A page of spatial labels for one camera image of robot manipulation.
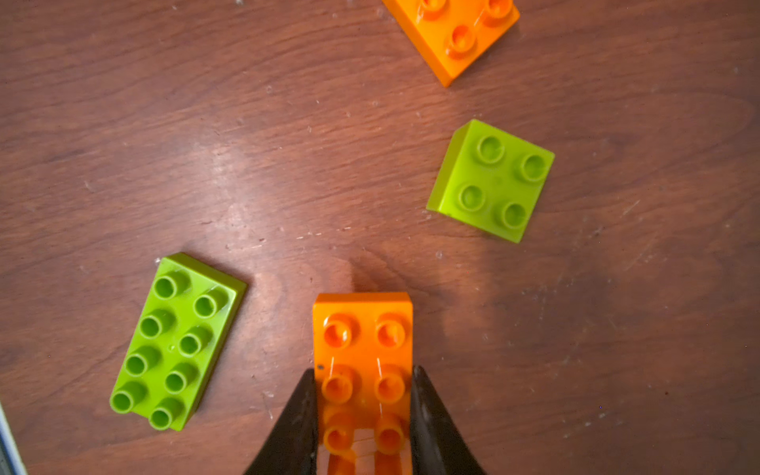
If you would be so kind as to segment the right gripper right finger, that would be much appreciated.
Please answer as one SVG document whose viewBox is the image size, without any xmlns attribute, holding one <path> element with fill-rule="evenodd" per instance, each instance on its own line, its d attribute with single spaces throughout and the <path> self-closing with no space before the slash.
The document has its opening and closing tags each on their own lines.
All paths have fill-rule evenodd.
<svg viewBox="0 0 760 475">
<path fill-rule="evenodd" d="M 415 475 L 486 475 L 420 365 L 413 369 L 410 441 Z"/>
</svg>

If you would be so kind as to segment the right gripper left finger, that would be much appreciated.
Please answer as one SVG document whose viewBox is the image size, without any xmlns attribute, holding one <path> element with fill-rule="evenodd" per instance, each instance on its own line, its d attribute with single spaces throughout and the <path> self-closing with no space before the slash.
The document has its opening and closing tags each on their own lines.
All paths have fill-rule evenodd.
<svg viewBox="0 0 760 475">
<path fill-rule="evenodd" d="M 307 369 L 245 474 L 315 475 L 319 418 L 315 370 Z"/>
</svg>

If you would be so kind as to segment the long green lego brick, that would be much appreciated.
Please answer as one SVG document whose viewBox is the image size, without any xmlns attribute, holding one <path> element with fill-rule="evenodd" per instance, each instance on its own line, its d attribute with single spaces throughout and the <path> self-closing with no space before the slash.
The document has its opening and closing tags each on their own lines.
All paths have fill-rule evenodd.
<svg viewBox="0 0 760 475">
<path fill-rule="evenodd" d="M 185 253 L 160 259 L 110 396 L 120 415 L 182 431 L 196 412 L 247 283 Z"/>
</svg>

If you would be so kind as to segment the small green lego brick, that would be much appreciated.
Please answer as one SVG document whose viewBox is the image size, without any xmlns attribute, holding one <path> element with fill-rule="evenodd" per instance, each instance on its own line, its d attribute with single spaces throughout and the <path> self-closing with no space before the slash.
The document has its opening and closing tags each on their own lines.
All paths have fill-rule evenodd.
<svg viewBox="0 0 760 475">
<path fill-rule="evenodd" d="M 519 243 L 554 158 L 473 119 L 453 134 L 427 209 Z"/>
</svg>

